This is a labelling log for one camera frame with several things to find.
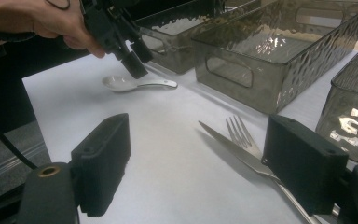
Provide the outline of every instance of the translucent gray bin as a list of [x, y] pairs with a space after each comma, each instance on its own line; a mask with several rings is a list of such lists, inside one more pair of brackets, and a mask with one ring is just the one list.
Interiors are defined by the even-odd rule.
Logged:
[[242, 0], [235, 14], [224, 13], [224, 0], [196, 0], [135, 21], [151, 49], [152, 62], [183, 74], [194, 67], [191, 36], [260, 7], [260, 0]]
[[358, 54], [332, 79], [316, 133], [358, 161]]
[[277, 1], [193, 36], [197, 81], [275, 114], [357, 38], [358, 3]]

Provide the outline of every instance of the knife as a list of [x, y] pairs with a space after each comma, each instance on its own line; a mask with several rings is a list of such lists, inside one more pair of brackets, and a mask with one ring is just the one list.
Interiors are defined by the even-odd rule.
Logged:
[[222, 134], [218, 133], [208, 125], [199, 121], [205, 131], [210, 134], [214, 139], [220, 142], [232, 155], [237, 157], [240, 161], [242, 161], [245, 165], [250, 167], [252, 170], [257, 172], [260, 175], [264, 175], [281, 184], [281, 180], [263, 163], [261, 163], [260, 159], [252, 155], [251, 153], [243, 150], [241, 147], [235, 145], [229, 139], [227, 139]]

